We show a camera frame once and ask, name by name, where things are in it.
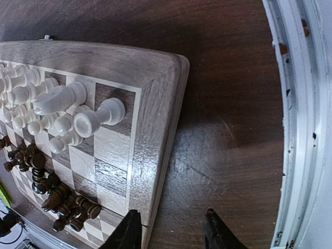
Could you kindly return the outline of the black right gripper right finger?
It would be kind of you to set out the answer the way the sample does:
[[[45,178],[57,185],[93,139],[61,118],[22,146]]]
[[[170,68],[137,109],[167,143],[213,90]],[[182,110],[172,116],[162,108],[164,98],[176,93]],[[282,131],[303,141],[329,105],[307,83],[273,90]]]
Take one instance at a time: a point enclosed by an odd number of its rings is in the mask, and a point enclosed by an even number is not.
[[[208,209],[205,214],[203,235],[203,248],[247,249],[213,209]]]

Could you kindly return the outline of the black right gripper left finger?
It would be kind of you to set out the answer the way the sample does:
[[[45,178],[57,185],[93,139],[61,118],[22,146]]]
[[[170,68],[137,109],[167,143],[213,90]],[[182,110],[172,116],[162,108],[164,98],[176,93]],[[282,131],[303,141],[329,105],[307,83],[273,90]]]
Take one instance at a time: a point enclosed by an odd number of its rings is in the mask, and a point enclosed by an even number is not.
[[[138,210],[130,210],[116,229],[101,245],[101,249],[141,249],[142,223]]]

